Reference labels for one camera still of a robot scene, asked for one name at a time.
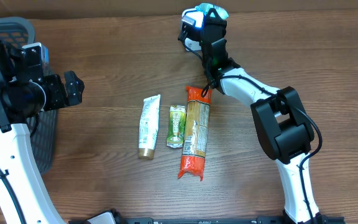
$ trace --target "wood grain surface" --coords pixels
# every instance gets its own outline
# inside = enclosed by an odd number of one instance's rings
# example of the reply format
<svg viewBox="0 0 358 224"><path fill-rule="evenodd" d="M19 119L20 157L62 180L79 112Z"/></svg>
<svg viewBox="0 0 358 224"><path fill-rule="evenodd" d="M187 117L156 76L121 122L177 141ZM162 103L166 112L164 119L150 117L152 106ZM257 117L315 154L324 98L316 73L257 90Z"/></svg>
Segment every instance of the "wood grain surface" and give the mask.
<svg viewBox="0 0 358 224"><path fill-rule="evenodd" d="M169 107L204 86L200 61L177 41L179 16L32 21L53 69L84 81L83 103L60 110L52 169L43 176L65 219L108 208L125 217L280 215L282 184L260 148L250 109L214 90L204 181L178 180L166 145ZM231 14L227 51L256 79L298 90L324 137L310 165L325 215L358 223L358 10ZM143 99L161 94L155 159L137 158ZM4 218L0 211L0 223Z"/></svg>

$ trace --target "gold cap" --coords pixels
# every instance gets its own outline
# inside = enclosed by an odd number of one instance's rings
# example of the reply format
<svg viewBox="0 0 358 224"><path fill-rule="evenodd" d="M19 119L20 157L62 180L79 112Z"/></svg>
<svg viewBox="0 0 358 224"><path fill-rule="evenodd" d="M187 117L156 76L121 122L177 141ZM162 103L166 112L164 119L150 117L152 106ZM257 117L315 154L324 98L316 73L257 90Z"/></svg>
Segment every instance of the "gold cap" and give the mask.
<svg viewBox="0 0 358 224"><path fill-rule="evenodd" d="M154 159L154 150L147 148L139 149L139 159Z"/></svg>

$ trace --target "black joint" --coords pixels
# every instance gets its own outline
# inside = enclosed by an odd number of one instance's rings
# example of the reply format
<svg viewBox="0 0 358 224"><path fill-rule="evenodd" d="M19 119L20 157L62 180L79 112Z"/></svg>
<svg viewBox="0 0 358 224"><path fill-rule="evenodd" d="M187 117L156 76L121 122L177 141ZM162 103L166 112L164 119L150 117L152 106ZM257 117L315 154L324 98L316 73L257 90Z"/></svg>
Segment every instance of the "black joint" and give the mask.
<svg viewBox="0 0 358 224"><path fill-rule="evenodd" d="M289 164L292 158L302 153L308 153L314 138L310 122L294 108L305 111L298 93L290 86L251 105L262 149L269 158L284 164ZM290 117L278 123L275 117L278 112L289 113Z"/></svg>

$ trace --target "small green tube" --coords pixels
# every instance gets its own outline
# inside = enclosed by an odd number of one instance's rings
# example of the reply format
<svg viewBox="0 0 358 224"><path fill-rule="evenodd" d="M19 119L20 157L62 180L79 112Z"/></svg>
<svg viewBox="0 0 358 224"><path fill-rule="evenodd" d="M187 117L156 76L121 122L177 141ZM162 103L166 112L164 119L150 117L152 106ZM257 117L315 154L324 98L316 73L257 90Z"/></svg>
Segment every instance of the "small green tube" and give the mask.
<svg viewBox="0 0 358 224"><path fill-rule="evenodd" d="M178 149L183 147L185 137L186 107L172 105L169 111L167 146Z"/></svg>

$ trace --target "snack bag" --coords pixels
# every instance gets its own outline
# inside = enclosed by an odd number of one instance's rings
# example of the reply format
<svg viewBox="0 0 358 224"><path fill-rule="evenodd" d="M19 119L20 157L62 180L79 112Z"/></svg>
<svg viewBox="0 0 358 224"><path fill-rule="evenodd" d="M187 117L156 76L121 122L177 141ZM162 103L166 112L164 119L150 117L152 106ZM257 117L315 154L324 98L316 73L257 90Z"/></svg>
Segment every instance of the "snack bag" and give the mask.
<svg viewBox="0 0 358 224"><path fill-rule="evenodd" d="M187 116L185 128L185 143L181 156L178 178L185 172L200 176L204 175L206 143L208 136L209 105L211 104L212 91L201 97L200 88L186 86Z"/></svg>

